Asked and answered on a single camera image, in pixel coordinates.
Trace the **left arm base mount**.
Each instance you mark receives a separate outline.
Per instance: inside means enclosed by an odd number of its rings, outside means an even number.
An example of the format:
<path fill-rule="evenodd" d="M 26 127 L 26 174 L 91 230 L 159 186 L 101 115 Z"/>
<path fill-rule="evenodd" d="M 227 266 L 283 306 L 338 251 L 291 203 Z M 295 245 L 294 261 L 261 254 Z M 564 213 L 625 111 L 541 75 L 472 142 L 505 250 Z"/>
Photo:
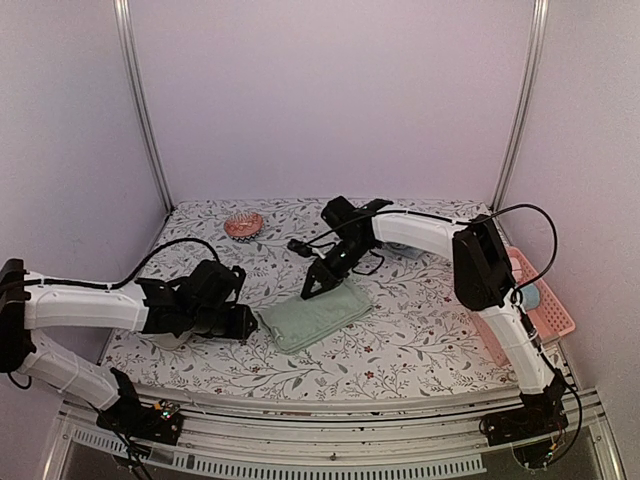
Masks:
<path fill-rule="evenodd" d="M 122 437 L 170 446 L 177 445 L 183 423 L 178 404 L 159 400 L 144 405 L 136 395 L 121 396 L 108 409 L 99 410 L 96 421 L 98 427 Z"/>

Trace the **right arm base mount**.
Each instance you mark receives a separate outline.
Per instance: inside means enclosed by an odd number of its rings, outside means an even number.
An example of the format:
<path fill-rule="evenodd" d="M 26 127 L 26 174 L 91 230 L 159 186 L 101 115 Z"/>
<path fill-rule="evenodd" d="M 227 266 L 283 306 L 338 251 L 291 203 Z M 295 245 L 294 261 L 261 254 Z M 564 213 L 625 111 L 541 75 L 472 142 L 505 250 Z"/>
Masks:
<path fill-rule="evenodd" d="M 489 413 L 480 419 L 479 431 L 490 446 L 561 433 L 568 427 L 560 399 L 552 399 L 544 394 L 521 394 L 520 399 L 521 407 Z"/>

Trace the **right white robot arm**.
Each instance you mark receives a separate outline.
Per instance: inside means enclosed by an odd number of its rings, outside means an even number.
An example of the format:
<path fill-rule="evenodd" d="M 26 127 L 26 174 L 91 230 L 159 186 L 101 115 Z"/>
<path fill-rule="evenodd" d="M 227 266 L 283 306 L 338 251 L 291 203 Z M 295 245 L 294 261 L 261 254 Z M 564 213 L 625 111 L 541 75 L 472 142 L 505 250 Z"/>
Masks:
<path fill-rule="evenodd" d="M 561 391 L 563 377 L 548 359 L 539 333 L 523 307 L 523 288 L 491 216 L 453 219 L 394 207 L 374 199 L 357 207 L 346 198 L 332 199 L 321 212 L 338 243 L 307 271 L 301 291 L 308 300 L 335 289 L 370 250 L 401 244 L 439 255 L 453 266 L 459 303 L 483 319 L 516 374 L 521 395 L 535 398 L 517 415 L 517 427 L 537 436 L 556 417 L 547 398 Z"/>

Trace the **green panda towel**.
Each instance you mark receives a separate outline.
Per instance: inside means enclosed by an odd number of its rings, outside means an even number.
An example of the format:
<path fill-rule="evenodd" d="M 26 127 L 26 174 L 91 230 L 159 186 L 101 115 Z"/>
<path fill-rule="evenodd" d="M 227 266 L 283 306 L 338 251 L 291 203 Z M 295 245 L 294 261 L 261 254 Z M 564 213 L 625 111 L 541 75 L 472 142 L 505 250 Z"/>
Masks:
<path fill-rule="evenodd" d="M 296 354 L 366 317 L 374 308 L 364 290 L 350 281 L 314 298 L 291 297 L 259 313 L 276 348 Z"/>

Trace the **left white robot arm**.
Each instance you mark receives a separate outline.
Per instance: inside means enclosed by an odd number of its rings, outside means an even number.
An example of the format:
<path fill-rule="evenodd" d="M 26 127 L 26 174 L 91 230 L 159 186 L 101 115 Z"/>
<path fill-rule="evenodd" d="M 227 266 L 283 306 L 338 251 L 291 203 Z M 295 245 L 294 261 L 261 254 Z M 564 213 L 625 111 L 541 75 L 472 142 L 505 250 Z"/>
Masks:
<path fill-rule="evenodd" d="M 124 284 L 91 284 L 30 273 L 20 259 L 1 270 L 1 371 L 43 380 L 100 410 L 128 434 L 148 426 L 128 377 L 94 365 L 44 334 L 51 327 L 126 330 L 158 337 L 176 348 L 192 336 L 244 341 L 258 322 L 239 303 L 245 271 L 201 261 L 171 281 L 136 278 Z"/>

